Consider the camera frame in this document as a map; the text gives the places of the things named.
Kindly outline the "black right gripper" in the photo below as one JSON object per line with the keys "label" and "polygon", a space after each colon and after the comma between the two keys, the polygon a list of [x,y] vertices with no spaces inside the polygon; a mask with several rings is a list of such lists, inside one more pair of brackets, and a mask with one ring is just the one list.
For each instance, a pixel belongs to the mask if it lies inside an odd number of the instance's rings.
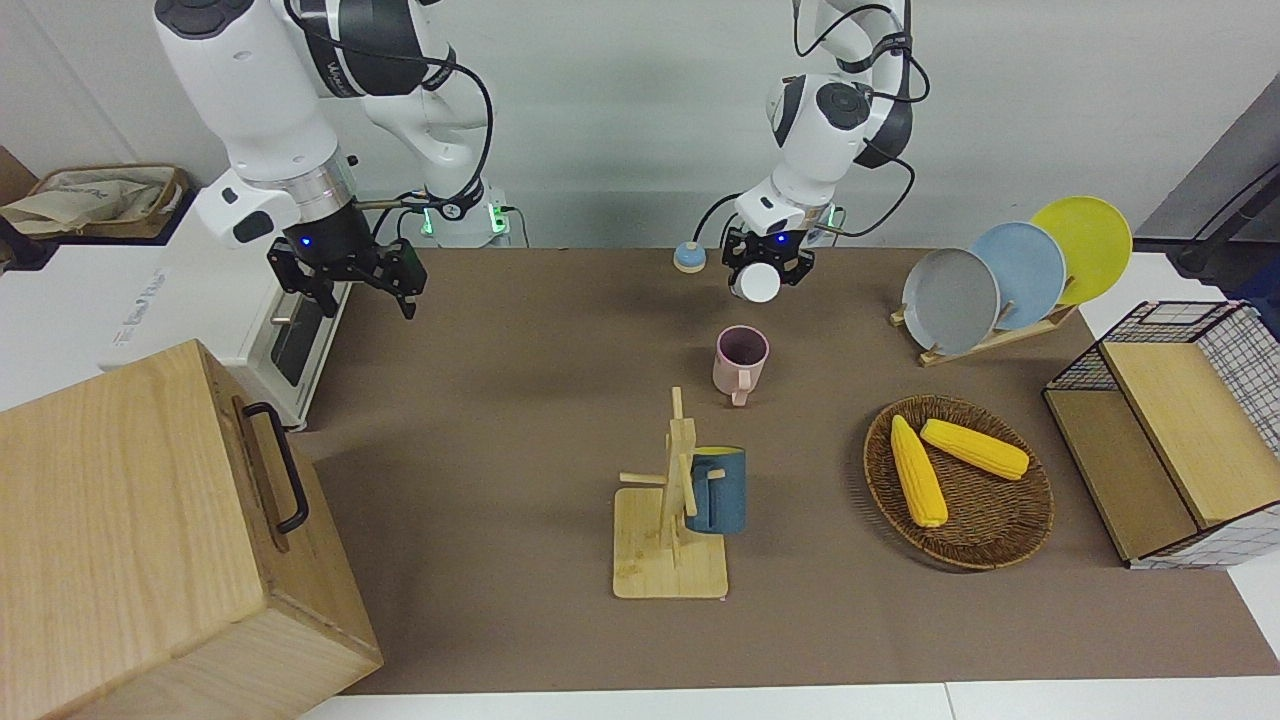
{"label": "black right gripper", "polygon": [[379,243],[352,202],[320,220],[284,229],[268,250],[268,263],[287,293],[311,299],[324,316],[337,316],[335,283],[358,282],[398,299],[403,318],[412,320],[428,283],[412,245],[406,240]]}

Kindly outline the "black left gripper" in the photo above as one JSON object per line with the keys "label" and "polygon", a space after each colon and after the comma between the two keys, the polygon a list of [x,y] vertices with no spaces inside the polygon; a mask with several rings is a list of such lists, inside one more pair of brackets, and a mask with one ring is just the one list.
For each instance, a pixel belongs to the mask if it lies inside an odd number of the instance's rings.
{"label": "black left gripper", "polygon": [[722,263],[730,269],[730,292],[742,297],[742,291],[799,284],[815,265],[815,254],[801,247],[797,231],[755,234],[731,227],[722,234]]}

